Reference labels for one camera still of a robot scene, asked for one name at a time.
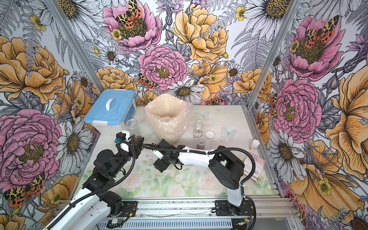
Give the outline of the clear jar with rose tea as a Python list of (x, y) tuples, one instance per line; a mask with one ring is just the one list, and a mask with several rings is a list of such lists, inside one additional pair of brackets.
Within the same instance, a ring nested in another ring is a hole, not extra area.
[(193, 136), (195, 138), (200, 138), (203, 135), (204, 123), (202, 120), (196, 120), (193, 123)]

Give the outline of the white jar lid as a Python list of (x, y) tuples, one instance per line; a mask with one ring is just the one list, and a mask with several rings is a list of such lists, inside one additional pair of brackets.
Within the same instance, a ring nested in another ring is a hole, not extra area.
[(205, 133), (205, 137), (209, 140), (214, 139), (215, 138), (215, 133), (211, 130), (208, 130)]

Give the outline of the clear jar dried tea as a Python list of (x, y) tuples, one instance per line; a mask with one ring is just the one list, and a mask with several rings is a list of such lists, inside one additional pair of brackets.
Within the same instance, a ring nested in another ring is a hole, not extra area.
[(130, 135), (141, 136), (141, 130), (138, 120), (130, 119), (126, 122), (126, 128)]

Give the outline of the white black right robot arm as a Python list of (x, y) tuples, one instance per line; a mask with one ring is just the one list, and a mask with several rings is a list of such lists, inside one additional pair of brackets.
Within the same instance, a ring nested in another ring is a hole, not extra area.
[(233, 153), (241, 152), (250, 157), (254, 167), (252, 155), (241, 148), (226, 148), (219, 146), (215, 150), (200, 150), (187, 147), (185, 145), (173, 146), (166, 140), (161, 140), (159, 144), (145, 144), (145, 148), (150, 149), (158, 157), (154, 167), (160, 172), (165, 171), (170, 165), (182, 170), (184, 165), (195, 165), (209, 169), (215, 178), (227, 189), (227, 201), (220, 204), (216, 202), (218, 216), (234, 215), (239, 216), (243, 212), (241, 205), (244, 200), (242, 188), (245, 164)]

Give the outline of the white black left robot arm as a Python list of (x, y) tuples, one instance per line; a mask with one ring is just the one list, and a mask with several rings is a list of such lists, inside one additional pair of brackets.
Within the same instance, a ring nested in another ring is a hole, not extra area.
[(111, 189), (127, 179), (133, 171), (143, 142), (143, 137), (118, 133), (115, 139), (117, 152), (105, 149), (98, 153), (93, 174), (45, 229), (91, 230), (106, 217), (121, 214), (122, 198)]

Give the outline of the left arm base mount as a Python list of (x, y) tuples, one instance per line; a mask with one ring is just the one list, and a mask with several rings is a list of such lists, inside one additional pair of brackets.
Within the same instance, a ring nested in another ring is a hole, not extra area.
[(131, 218), (135, 217), (138, 207), (138, 201), (123, 200), (116, 208), (113, 208), (107, 218)]

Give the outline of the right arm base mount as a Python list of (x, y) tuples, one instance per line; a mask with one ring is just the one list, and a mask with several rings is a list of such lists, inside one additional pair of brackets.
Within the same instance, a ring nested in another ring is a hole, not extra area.
[(230, 204), (227, 200), (216, 200), (215, 214), (217, 216), (251, 217), (255, 215), (255, 205), (249, 199), (244, 199), (239, 207)]

